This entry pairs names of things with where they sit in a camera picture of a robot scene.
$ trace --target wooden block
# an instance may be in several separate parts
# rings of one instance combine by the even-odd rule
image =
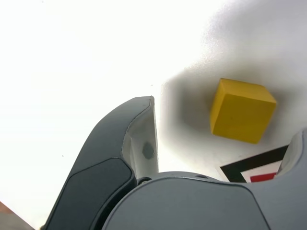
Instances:
[[[263,86],[220,79],[211,108],[211,132],[256,144],[275,108],[276,100]]]

